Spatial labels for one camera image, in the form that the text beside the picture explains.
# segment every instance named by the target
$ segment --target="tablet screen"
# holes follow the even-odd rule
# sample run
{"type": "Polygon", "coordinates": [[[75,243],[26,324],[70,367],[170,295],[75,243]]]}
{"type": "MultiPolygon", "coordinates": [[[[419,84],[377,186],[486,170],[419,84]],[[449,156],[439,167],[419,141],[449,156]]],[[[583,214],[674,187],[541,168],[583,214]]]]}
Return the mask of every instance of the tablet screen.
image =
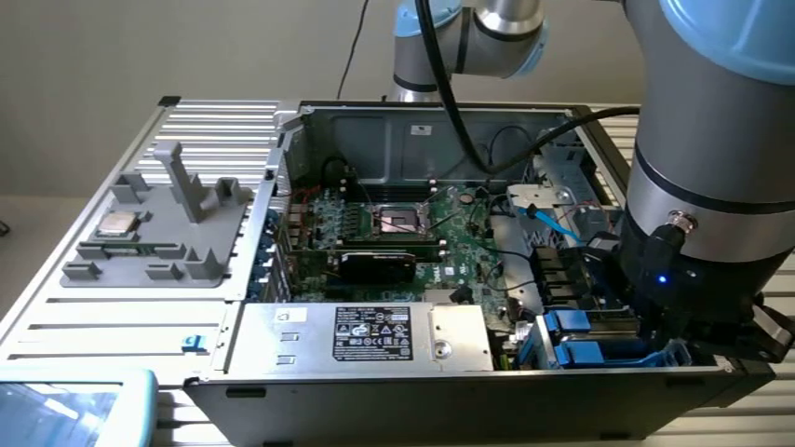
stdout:
{"type": "Polygon", "coordinates": [[[0,444],[94,446],[119,390],[117,384],[0,383],[0,444]]]}

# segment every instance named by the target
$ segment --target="metal rack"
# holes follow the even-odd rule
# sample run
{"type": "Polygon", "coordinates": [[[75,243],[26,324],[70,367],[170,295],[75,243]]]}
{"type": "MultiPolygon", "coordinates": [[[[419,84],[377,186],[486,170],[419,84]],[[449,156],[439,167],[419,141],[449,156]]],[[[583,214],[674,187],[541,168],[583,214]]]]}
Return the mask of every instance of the metal rack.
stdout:
{"type": "MultiPolygon", "coordinates": [[[[226,446],[223,434],[181,390],[183,379],[211,368],[215,345],[241,304],[227,304],[225,286],[217,289],[129,289],[114,296],[102,289],[61,287],[61,266],[98,221],[110,196],[106,186],[121,170],[135,169],[149,183],[169,183],[153,157],[154,142],[179,140],[185,163],[209,184],[223,176],[257,186],[277,144],[279,122],[298,110],[291,102],[182,101],[159,107],[119,161],[106,184],[70,228],[59,246],[0,322],[0,361],[29,365],[141,366],[158,374],[162,385],[154,445],[226,446]],[[183,353],[182,340],[205,335],[214,343],[206,353],[183,353]]],[[[638,119],[603,121],[607,134],[629,162],[638,119]]],[[[247,219],[242,227],[243,239],[247,219]]],[[[227,273],[249,275],[239,257],[227,273]]],[[[766,287],[769,303],[795,316],[795,257],[766,287]]],[[[593,442],[586,446],[734,446],[795,445],[795,354],[774,365],[778,380],[727,409],[689,413],[645,442],[593,442]]]]}

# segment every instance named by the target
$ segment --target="robotic arm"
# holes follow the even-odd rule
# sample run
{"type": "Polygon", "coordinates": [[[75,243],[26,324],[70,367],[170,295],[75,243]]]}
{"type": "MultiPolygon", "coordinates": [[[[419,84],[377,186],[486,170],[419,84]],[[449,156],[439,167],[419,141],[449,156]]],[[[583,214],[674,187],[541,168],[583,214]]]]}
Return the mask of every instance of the robotic arm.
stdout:
{"type": "MultiPolygon", "coordinates": [[[[795,247],[795,2],[622,4],[647,89],[626,225],[613,251],[593,253],[606,260],[606,287],[659,345],[683,338],[715,354],[780,362],[795,324],[765,306],[762,289],[795,247]]],[[[439,0],[430,11],[449,76],[530,72],[547,40],[539,0],[474,9],[439,0]]],[[[435,101],[441,78],[409,2],[395,34],[394,96],[435,101]]]]}

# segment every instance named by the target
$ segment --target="blue clip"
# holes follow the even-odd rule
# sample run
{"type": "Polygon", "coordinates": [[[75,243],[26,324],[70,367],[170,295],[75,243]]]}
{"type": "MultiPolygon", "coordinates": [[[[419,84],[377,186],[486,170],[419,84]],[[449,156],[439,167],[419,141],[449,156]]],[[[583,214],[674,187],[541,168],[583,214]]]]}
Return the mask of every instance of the blue clip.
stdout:
{"type": "Polygon", "coordinates": [[[606,357],[598,342],[563,342],[555,347],[555,356],[563,368],[606,365],[606,357]]]}
{"type": "Polygon", "coordinates": [[[551,313],[558,317],[562,331],[589,332],[591,330],[591,322],[583,310],[554,310],[551,313]]]}
{"type": "Polygon", "coordinates": [[[207,352],[205,348],[205,335],[191,335],[183,340],[183,352],[207,352]]]}

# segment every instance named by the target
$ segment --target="open computer chassis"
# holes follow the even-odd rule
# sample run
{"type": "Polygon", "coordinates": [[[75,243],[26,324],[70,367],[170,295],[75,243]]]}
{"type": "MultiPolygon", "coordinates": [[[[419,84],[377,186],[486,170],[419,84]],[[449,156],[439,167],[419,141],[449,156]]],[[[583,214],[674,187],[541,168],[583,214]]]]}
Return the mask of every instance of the open computer chassis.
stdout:
{"type": "MultiPolygon", "coordinates": [[[[298,110],[226,367],[186,382],[234,445],[634,440],[773,379],[691,346],[654,357],[585,268],[585,242],[622,230],[630,172],[598,123],[486,177],[438,105],[298,110]]],[[[495,164],[590,112],[462,110],[495,164]]]]}

